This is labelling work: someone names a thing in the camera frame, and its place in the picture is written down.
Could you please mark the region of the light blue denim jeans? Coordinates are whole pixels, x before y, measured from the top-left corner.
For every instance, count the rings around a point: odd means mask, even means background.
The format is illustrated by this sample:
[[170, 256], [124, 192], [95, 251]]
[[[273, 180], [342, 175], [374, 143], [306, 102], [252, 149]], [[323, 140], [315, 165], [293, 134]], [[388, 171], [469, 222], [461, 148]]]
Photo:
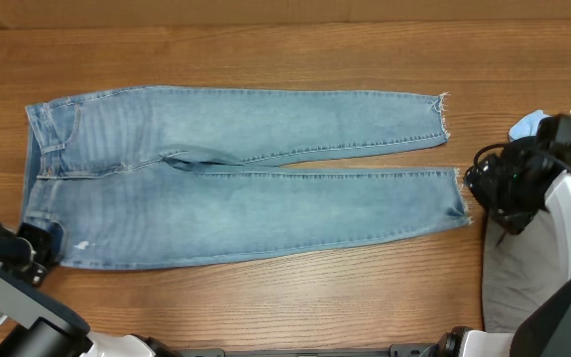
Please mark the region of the light blue denim jeans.
[[441, 96], [138, 86], [27, 107], [23, 219], [57, 260], [149, 270], [465, 226], [454, 168], [327, 169], [444, 144]]

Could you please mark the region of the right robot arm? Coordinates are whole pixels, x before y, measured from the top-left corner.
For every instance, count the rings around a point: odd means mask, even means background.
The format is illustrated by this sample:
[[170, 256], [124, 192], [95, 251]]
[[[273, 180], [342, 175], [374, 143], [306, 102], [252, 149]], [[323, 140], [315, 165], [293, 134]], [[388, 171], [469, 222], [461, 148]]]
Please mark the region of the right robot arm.
[[571, 356], [571, 112], [534, 112], [481, 149], [464, 183], [486, 210], [481, 330], [393, 356]]

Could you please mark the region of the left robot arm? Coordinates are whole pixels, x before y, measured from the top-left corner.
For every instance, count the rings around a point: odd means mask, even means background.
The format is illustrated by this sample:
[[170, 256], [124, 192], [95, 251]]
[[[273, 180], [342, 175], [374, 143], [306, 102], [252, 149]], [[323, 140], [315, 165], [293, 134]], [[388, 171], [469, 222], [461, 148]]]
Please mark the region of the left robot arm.
[[136, 334], [95, 333], [75, 311], [39, 290], [57, 265], [63, 229], [36, 219], [16, 231], [0, 221], [0, 326], [15, 327], [0, 357], [180, 357], [164, 343]]

